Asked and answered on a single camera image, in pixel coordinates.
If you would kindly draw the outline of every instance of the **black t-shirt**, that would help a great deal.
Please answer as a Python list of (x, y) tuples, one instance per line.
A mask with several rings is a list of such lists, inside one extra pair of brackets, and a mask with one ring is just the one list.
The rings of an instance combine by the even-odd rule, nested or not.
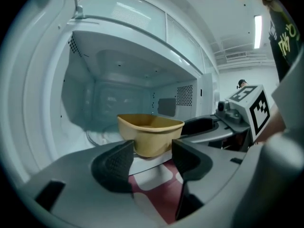
[(281, 81), (295, 62), (303, 41), (296, 26), (284, 12), (270, 9), (270, 16), (270, 45)]

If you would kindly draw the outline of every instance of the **ceiling light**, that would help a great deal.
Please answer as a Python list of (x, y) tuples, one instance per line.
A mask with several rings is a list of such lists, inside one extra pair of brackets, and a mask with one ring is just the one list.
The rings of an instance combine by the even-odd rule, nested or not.
[(255, 16), (256, 22), (256, 38), (255, 38), (255, 49), (260, 48), (262, 38), (262, 16)]

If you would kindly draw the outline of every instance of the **ceiling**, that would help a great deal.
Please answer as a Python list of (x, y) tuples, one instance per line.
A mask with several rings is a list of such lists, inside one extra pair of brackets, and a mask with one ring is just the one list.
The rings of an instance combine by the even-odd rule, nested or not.
[[(200, 28), (209, 42), (219, 70), (275, 66), (269, 44), (270, 15), (261, 0), (170, 0)], [(262, 15), (260, 49), (254, 49), (255, 15)], [(226, 55), (247, 52), (240, 59)]]

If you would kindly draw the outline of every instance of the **person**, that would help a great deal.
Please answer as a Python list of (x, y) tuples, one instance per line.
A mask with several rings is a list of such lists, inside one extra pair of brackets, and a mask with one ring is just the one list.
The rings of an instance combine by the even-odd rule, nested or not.
[(244, 79), (241, 79), (241, 80), (238, 82), (237, 89), (243, 88), (244, 86), (247, 86), (247, 85), (248, 85), (248, 83), (247, 83)]
[[(262, 3), (268, 7), (271, 17), (269, 40), (281, 82), (295, 62), (303, 40), (290, 14), (286, 12), (278, 0), (262, 0)], [(288, 11), (293, 12), (293, 14), (299, 10), (290, 1), (285, 1), (284, 5), (288, 6)], [(272, 113), (271, 119), (256, 142), (265, 142), (273, 134), (285, 130), (285, 123), (275, 104), (270, 111)]]

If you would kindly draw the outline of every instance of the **air vent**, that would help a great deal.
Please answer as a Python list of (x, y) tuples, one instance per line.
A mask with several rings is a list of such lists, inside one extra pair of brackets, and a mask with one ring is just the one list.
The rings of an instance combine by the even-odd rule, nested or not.
[(72, 52), (73, 52), (73, 53), (78, 53), (78, 55), (81, 57), (81, 54), (80, 54), (80, 52), (79, 52), (79, 50), (78, 50), (78, 47), (77, 47), (77, 45), (76, 45), (76, 42), (75, 42), (73, 36), (71, 37), (71, 40), (68, 42), (68, 44), (69, 44), (69, 46), (70, 46)]
[(176, 105), (192, 106), (192, 85), (177, 87)]
[(226, 55), (227, 61), (233, 60), (233, 59), (238, 59), (238, 58), (243, 58), (243, 57), (247, 57), (247, 52), (239, 52), (239, 53)]

